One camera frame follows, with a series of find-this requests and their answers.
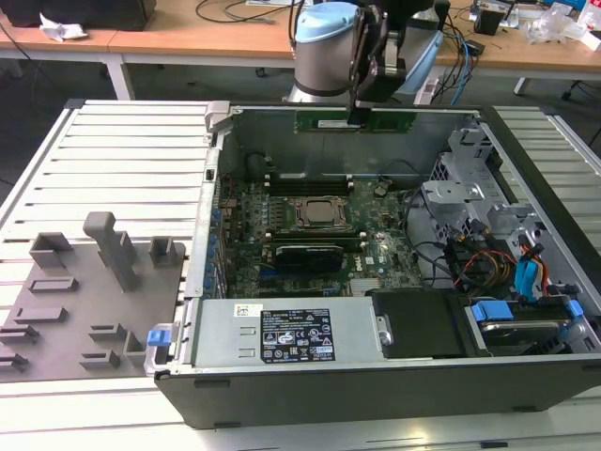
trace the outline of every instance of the blue cable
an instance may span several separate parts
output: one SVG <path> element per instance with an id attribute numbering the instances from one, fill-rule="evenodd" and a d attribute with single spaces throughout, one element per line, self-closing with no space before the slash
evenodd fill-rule
<path id="1" fill-rule="evenodd" d="M 461 44 L 463 45 L 463 51 L 465 53 L 466 59 L 465 59 L 465 64 L 463 66 L 463 69 L 461 71 L 461 78 L 459 79 L 459 86 L 457 87 L 457 91 L 455 92 L 455 95 L 453 96 L 453 99 L 451 100 L 451 105 L 455 105 L 455 103 L 457 102 L 457 100 L 459 100 L 459 97 L 461 96 L 461 93 L 463 92 L 463 88 L 465 87 L 465 82 L 466 82 L 466 75 L 468 74 L 469 71 L 469 58 L 470 58 L 470 51 L 468 50 L 468 44 L 466 43 L 466 41 L 461 37 L 456 35 L 455 33 L 444 33 L 446 36 L 450 36 L 452 38 L 455 38 L 457 40 L 461 41 Z"/>
<path id="2" fill-rule="evenodd" d="M 459 87 L 457 88 L 457 91 L 455 92 L 455 95 L 451 100 L 451 105 L 455 105 L 455 103 L 459 100 L 459 97 L 463 93 L 463 88 L 465 87 L 466 76 L 468 75 L 470 65 L 470 51 L 468 50 L 468 44 L 462 37 L 459 38 L 461 39 L 461 43 L 463 44 L 463 51 L 465 52 L 466 64 L 463 68 L 463 71 L 461 72 L 461 80 L 459 80 Z"/>

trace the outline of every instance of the black computer case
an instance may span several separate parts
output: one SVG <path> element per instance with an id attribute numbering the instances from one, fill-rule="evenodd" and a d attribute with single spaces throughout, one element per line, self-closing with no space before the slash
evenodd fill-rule
<path id="1" fill-rule="evenodd" d="M 88 28 L 142 31 L 156 0 L 0 0 L 13 26 L 39 25 L 39 14 L 59 23 Z"/>

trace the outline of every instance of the green circuit board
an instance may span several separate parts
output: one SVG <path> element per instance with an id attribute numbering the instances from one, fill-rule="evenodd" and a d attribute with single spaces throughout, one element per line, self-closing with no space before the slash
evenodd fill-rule
<path id="1" fill-rule="evenodd" d="M 375 196 L 376 179 L 359 179 L 354 183 L 349 196 L 332 201 L 344 216 L 344 224 L 336 229 L 364 230 L 366 245 L 361 252 L 345 253 L 339 272 L 319 275 L 281 275 L 265 259 L 264 237 L 273 227 L 274 206 L 281 209 L 278 226 L 295 230 L 298 221 L 295 205 L 306 197 L 270 196 L 262 185 L 254 183 L 237 186 L 232 195 L 236 207 L 231 214 L 231 233 L 225 246 L 235 255 L 227 275 L 228 297 L 359 296 L 371 288 L 421 286 L 415 255 L 398 227 L 398 193 Z"/>

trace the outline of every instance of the cpu socket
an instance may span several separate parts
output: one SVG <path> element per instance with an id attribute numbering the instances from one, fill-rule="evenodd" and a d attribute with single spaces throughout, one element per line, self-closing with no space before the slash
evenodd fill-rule
<path id="1" fill-rule="evenodd" d="M 294 202 L 298 228 L 338 228 L 347 225 L 340 197 L 306 197 Z"/>

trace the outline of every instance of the power supply label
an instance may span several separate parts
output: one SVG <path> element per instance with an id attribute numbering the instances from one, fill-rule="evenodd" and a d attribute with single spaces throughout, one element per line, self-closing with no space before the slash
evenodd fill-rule
<path id="1" fill-rule="evenodd" d="M 261 360 L 266 364 L 336 360 L 330 310 L 263 310 Z"/>

